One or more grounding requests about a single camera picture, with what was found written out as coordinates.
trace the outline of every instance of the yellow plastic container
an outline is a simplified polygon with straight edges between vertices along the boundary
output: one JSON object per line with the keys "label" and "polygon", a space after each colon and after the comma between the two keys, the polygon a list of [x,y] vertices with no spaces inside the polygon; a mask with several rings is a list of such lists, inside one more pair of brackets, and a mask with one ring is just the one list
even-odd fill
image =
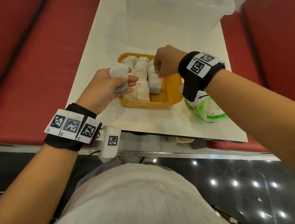
{"label": "yellow plastic container", "polygon": [[[151,61],[155,56],[149,54],[138,54],[138,53],[123,53],[119,56],[118,62],[129,55],[136,57],[148,57]],[[135,107],[135,108],[147,108],[147,109],[170,109],[174,104],[180,102],[183,98],[179,92],[179,87],[182,84],[182,78],[179,74],[172,75],[171,77],[164,77],[159,94],[150,94],[150,102],[138,101],[138,100],[126,100],[120,97],[120,103],[124,107]]]}

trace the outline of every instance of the left hand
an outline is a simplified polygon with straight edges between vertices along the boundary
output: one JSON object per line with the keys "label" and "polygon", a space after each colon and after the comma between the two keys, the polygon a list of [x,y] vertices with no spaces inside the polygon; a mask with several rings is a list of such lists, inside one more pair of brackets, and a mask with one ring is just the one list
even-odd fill
{"label": "left hand", "polygon": [[[129,87],[135,86],[137,81],[137,76],[128,76]],[[123,85],[125,82],[125,77],[111,79],[110,68],[100,69],[96,72],[76,103],[96,114],[100,114],[113,99],[133,91],[133,88],[128,88],[123,92],[115,93],[115,88]]]}

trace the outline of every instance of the right hand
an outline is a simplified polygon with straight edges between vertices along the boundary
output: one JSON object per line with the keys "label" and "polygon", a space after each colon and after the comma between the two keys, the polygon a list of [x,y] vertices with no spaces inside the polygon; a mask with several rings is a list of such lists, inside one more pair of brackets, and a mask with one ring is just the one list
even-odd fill
{"label": "right hand", "polygon": [[162,78],[177,74],[179,63],[186,55],[187,52],[178,50],[171,45],[158,48],[154,59],[154,67],[158,77]]}

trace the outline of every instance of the forearm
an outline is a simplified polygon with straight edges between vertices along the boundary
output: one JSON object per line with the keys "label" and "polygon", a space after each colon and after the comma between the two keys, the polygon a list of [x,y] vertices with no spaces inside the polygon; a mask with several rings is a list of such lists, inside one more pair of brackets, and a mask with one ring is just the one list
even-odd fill
{"label": "forearm", "polygon": [[77,154],[45,144],[0,198],[1,223],[49,223]]}
{"label": "forearm", "polygon": [[205,91],[233,122],[295,170],[295,102],[227,70]]}

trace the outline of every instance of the white shirt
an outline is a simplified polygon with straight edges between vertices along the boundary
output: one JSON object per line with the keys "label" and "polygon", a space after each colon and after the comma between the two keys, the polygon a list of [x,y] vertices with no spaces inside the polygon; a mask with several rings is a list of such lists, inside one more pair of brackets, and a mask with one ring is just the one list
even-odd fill
{"label": "white shirt", "polygon": [[228,224],[181,175],[144,164],[121,165],[85,182],[57,223]]}

